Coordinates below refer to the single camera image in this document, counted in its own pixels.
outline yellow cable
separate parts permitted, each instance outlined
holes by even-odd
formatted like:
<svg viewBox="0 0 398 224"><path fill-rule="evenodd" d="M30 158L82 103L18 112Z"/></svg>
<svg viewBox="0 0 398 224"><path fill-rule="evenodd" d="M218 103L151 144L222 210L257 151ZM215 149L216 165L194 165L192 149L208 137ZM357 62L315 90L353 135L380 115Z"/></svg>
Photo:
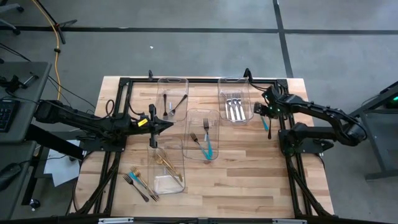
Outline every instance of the yellow cable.
<svg viewBox="0 0 398 224"><path fill-rule="evenodd" d="M52 25L51 20L49 19L49 17L44 13L44 11L42 10L42 8L37 4L37 2L35 0L32 0L32 2L36 5L36 7L40 10L40 12L43 14L43 16L46 18L46 20L49 22L49 24L52 27L52 30L54 31L55 37L57 38L57 50L60 49L60 39L58 38L58 34L57 31L55 30L54 26ZM60 75L58 74L58 55L59 53L56 52L55 53L55 74L57 75L57 80L58 80L58 96L57 96L57 100L60 100L60 96L61 96L61 80L60 80Z"/></svg>

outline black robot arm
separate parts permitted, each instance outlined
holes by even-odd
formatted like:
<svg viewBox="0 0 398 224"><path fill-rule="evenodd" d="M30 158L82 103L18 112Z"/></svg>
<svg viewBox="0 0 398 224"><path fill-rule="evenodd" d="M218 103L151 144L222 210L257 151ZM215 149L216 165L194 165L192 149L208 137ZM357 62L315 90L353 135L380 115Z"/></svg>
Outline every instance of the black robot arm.
<svg viewBox="0 0 398 224"><path fill-rule="evenodd" d="M303 123L296 123L286 135L286 141L297 147L305 138L331 139L347 146L356 146L367 138L360 123L340 109L332 109L316 105L314 102L304 101L293 94L280 94L270 86L263 94L267 105L256 103L255 113L270 118L277 118L281 114L303 113L325 120L331 127L308 127Z"/></svg>
<svg viewBox="0 0 398 224"><path fill-rule="evenodd" d="M108 114L100 118L63 105L57 100L45 100L39 103L34 116L41 123L63 123L88 131L95 134L101 142L108 144L117 144L126 136L150 133L150 146L157 147L154 136L171 127L173 123L156 117L154 105L149 105L149 113L150 116L140 115L139 119L132 118L128 113Z"/></svg>

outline keyboard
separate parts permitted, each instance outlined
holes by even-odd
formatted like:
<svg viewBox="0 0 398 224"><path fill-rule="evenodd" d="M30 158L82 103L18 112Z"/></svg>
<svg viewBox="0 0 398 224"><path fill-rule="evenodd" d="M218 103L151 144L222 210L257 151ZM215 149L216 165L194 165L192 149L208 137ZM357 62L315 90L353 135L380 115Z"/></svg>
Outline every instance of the keyboard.
<svg viewBox="0 0 398 224"><path fill-rule="evenodd" d="M0 133L6 133L17 113L19 101L0 100Z"/></svg>

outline butcher block table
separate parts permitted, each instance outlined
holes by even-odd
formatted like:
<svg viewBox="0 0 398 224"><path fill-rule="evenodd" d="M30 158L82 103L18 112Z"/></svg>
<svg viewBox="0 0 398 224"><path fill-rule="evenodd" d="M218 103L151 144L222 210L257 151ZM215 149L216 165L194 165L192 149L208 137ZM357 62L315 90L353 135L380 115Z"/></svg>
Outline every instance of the butcher block table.
<svg viewBox="0 0 398 224"><path fill-rule="evenodd" d="M119 78L104 77L95 115L106 115L105 104L109 99L115 99ZM303 79L288 78L287 82L290 93L308 100ZM264 103L260 91L253 87L250 87L249 91L252 105L256 101ZM156 96L156 83L135 83L131 96L134 111L149 114L148 105L155 104ZM217 84L190 83L188 110L191 108L218 111ZM163 109L158 108L158 114L161 112ZM310 116L294 114L294 117L296 122L313 126ZM131 166L136 166L144 177L147 176L149 135L129 136L120 160L111 215L113 217L294 217L285 158L279 149L278 129L280 129L279 122L273 120L272 139L268 139L268 132L264 130L258 114L255 114L246 125L221 124L218 158L210 163L185 158L185 190L179 194L160 195L158 202L150 198L148 203L145 203L137 191L127 184L123 174L128 173ZM182 138L182 141L183 135L182 124L176 124L161 134L161 136ZM78 208L88 200L98 186L103 158L104 152L94 152L84 161L75 192ZM325 210L333 213L325 170L320 158L303 154L302 160L309 189ZM103 194L101 211L108 196L108 187L109 184ZM305 212L301 190L297 191L297 195L300 208Z"/></svg>

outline concrete floor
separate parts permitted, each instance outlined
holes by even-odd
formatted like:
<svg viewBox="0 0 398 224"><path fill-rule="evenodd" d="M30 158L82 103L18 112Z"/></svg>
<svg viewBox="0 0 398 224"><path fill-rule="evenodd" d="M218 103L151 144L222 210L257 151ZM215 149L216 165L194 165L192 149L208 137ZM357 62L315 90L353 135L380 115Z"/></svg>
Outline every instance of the concrete floor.
<svg viewBox="0 0 398 224"><path fill-rule="evenodd" d="M1 14L16 25L46 26L30 1L25 12ZM43 0L59 21L78 19L76 26L194 27L275 29L272 0ZM279 0L286 29L398 29L395 0ZM62 85L96 103L105 75L240 77L246 67L256 77L286 77L278 34L66 32L59 70ZM295 78L304 78L311 100L347 113L397 81L397 35L286 35ZM52 32L0 31L0 42L35 61L53 63ZM7 61L21 59L0 51ZM42 98L54 99L47 85ZM81 110L86 103L65 93ZM316 125L325 125L315 120ZM43 126L67 131L62 125ZM325 153L326 176L335 213L340 217L380 222L398 221L398 178L366 182L364 174L379 170L370 144L339 144ZM43 183L45 189L51 182ZM42 208L18 210L14 218L63 215L71 184L36 190ZM53 203L61 206L52 208Z"/></svg>

